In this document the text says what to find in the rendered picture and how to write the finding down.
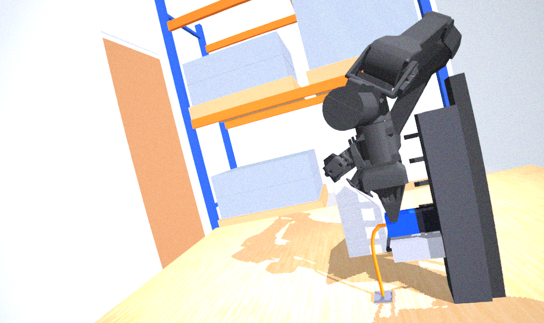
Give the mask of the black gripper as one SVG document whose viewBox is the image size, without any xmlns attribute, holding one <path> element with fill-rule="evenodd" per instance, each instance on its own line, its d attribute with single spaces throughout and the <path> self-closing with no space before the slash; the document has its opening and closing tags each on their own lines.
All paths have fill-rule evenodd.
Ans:
<svg viewBox="0 0 544 323">
<path fill-rule="evenodd" d="M 376 193 L 390 223 L 397 222 L 409 181 L 392 119 L 356 128 L 356 133 L 365 164 L 358 177 L 360 191 Z"/>
</svg>

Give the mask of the blue and black plug with orange cord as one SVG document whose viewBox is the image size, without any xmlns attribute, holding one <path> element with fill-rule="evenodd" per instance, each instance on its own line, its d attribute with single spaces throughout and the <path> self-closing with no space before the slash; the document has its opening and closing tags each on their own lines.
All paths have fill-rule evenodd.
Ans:
<svg viewBox="0 0 544 323">
<path fill-rule="evenodd" d="M 380 270 L 376 260 L 374 238 L 379 228 L 387 227 L 388 236 L 398 237 L 403 235 L 412 235 L 418 233 L 427 233 L 431 231 L 440 231 L 440 224 L 435 204 L 429 204 L 425 207 L 418 207 L 412 209 L 400 210 L 399 218 L 397 222 L 390 223 L 390 220 L 385 213 L 385 224 L 378 224 L 374 228 L 371 236 L 371 252 L 373 256 L 373 263 L 377 274 L 377 279 L 380 286 L 381 295 L 384 296 L 384 288 L 382 287 L 382 279 L 380 276 Z"/>
</svg>

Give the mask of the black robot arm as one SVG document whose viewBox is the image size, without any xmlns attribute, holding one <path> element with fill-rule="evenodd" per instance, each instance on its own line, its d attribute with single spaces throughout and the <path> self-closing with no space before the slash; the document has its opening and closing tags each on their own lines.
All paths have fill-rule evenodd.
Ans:
<svg viewBox="0 0 544 323">
<path fill-rule="evenodd" d="M 454 58 L 461 41 L 454 20 L 435 11 L 426 11 L 399 36 L 376 39 L 345 74 L 345 87 L 334 88 L 325 96 L 324 120 L 331 128 L 346 131 L 392 119 L 400 149 L 401 132 L 432 74 Z M 396 99 L 391 111 L 387 97 Z M 348 143 L 342 153 L 324 159 L 323 170 L 336 183 L 356 167 L 352 179 L 346 180 L 360 191 L 358 177 L 365 164 L 354 136 Z"/>
</svg>

